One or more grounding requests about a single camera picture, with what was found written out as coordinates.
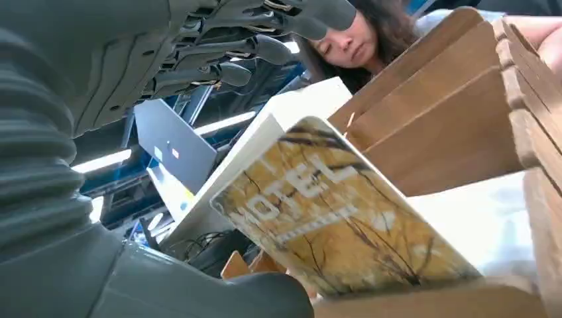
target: tree branch illustration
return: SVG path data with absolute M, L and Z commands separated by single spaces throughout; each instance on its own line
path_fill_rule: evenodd
M 419 285 L 420 278 L 416 274 L 416 272 L 412 269 L 412 267 L 404 260 L 402 255 L 390 244 L 386 241 L 380 234 L 378 234 L 375 230 L 373 230 L 370 226 L 364 224 L 361 220 L 355 217 L 349 217 L 349 221 L 347 222 L 350 225 L 352 231 L 369 247 L 373 248 L 379 255 L 382 256 L 383 262 L 378 261 L 379 264 L 383 264 L 387 270 L 394 272 L 395 274 L 399 275 L 402 279 L 407 281 L 411 285 Z M 373 242 L 369 239 L 368 235 L 359 227 L 362 225 L 366 229 L 368 229 L 371 233 L 373 233 L 384 245 L 385 247 L 391 252 L 391 254 L 385 254 L 382 247 L 378 245 L 378 243 Z M 400 260 L 402 266 L 394 260 L 394 257 Z
M 420 268 L 418 269 L 417 274 L 421 275 L 423 273 L 423 271 L 427 268 L 427 265 L 429 265 L 429 263 L 431 262 L 431 256 L 432 256 L 432 252 L 433 252 L 433 242 L 435 241 L 434 237 L 430 237 L 429 241 L 427 242 L 427 247 L 425 248 L 425 258 L 423 259 L 423 262 L 420 266 Z
M 313 266 L 311 266 L 312 271 L 316 274 L 316 276 L 318 278 L 320 278 L 324 283 L 326 283 L 326 285 L 328 285 L 331 289 L 333 289 L 336 293 L 341 294 L 342 291 L 339 290 L 339 288 L 337 286 L 335 286 L 334 284 L 332 284 L 332 282 L 330 282 L 330 280 L 326 277 L 326 275 L 324 274 L 323 271 L 323 267 L 325 266 L 325 252 L 324 249 L 322 249 L 322 253 L 323 253 L 323 263 L 319 264 L 317 259 L 316 259 L 316 254 L 314 252 L 314 248 L 312 246 L 312 241 L 308 239 L 308 237 L 306 235 L 303 235 L 302 237 L 304 237 L 304 239 L 306 240 L 308 247 L 310 249 L 310 253 L 312 255 L 312 261 L 313 261 Z M 307 262 L 305 261 L 304 257 L 299 255 L 296 251 L 292 251 L 292 254 L 294 256 L 296 256 L 298 259 L 301 260 L 301 262 L 303 262 L 304 264 L 307 264 Z

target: woman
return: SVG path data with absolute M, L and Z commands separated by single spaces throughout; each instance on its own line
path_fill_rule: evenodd
M 319 41 L 297 38 L 304 64 L 314 73 L 339 76 L 352 93 L 389 65 L 420 36 L 449 13 L 434 11 L 411 20 L 396 0 L 348 0 L 357 9 L 353 24 L 344 31 L 329 29 Z M 479 11 L 488 21 L 503 13 Z M 562 17 L 508 16 L 537 49 L 545 63 L 562 79 Z

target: book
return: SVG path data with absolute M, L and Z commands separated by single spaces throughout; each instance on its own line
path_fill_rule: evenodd
M 212 208 L 324 296 L 480 276 L 327 122 L 336 109 L 269 113 Z

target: robotic hand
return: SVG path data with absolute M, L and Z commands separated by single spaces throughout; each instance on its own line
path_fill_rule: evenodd
M 285 275 L 223 282 L 91 224 L 72 138 L 146 99 L 283 64 L 346 0 L 0 0 L 0 317 L 312 317 Z

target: book cover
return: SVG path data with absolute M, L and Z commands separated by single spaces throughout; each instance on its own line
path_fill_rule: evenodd
M 292 127 L 211 205 L 322 295 L 479 276 L 317 117 Z

